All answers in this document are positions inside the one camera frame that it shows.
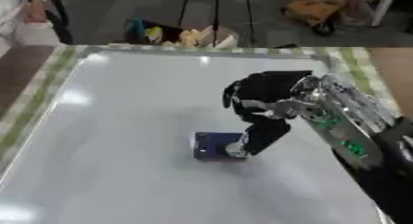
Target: tripod leg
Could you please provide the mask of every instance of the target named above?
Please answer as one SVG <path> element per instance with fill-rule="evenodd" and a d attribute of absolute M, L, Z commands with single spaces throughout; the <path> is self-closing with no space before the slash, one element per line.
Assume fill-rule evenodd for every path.
<path fill-rule="evenodd" d="M 247 1 L 247 9 L 248 9 L 248 18 L 250 22 L 250 33 L 251 33 L 251 44 L 255 45 L 255 30 L 253 24 L 253 11 L 251 10 L 251 0 Z"/>
<path fill-rule="evenodd" d="M 212 46 L 216 46 L 217 38 L 218 38 L 218 28 L 219 28 L 219 0 L 215 0 L 215 14 L 214 14 L 214 39 L 212 40 Z"/>
<path fill-rule="evenodd" d="M 183 8 L 181 9 L 181 15 L 179 16 L 179 19 L 178 19 L 178 27 L 181 27 L 181 25 L 183 24 L 183 16 L 185 15 L 188 1 L 189 0 L 183 0 Z"/>

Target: person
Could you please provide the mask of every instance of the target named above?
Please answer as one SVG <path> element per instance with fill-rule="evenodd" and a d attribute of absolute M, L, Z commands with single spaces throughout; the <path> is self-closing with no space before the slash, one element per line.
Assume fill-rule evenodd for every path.
<path fill-rule="evenodd" d="M 46 0 L 0 0 L 0 56 L 12 46 L 57 45 Z"/>

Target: tripod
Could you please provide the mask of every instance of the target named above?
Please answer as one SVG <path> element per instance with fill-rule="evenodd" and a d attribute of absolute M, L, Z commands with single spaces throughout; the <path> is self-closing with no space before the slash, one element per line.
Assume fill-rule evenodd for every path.
<path fill-rule="evenodd" d="M 186 7 L 188 5 L 189 0 L 183 0 L 183 6 L 181 9 L 181 15 L 178 19 L 178 26 L 181 27 L 183 23 L 183 17 L 185 15 Z M 253 24 L 253 12 L 251 9 L 251 0 L 246 0 L 247 10 L 248 10 L 248 20 L 249 20 L 249 27 L 250 27 L 250 42 L 252 46 L 255 45 L 255 31 L 254 31 L 254 24 Z M 214 19 L 213 19 L 213 30 L 214 30 L 214 40 L 213 46 L 215 47 L 217 42 L 217 33 L 219 28 L 219 0 L 215 0 L 215 8 L 214 8 Z"/>

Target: person's hand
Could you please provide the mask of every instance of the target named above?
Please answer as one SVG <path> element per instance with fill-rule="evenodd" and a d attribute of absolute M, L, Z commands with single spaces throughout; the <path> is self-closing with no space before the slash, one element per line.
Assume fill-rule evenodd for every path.
<path fill-rule="evenodd" d="M 46 17 L 46 2 L 43 0 L 31 0 L 28 4 L 26 22 L 28 23 L 44 23 Z"/>

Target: whiteboard surface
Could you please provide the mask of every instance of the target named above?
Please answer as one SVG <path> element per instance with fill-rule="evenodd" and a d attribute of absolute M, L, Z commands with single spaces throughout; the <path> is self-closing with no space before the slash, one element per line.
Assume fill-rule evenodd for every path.
<path fill-rule="evenodd" d="M 377 224 L 372 202 L 302 120 L 244 163 L 193 159 L 195 131 L 242 132 L 234 80 L 326 72 L 310 59 L 94 53 L 1 183 L 0 223 Z"/>

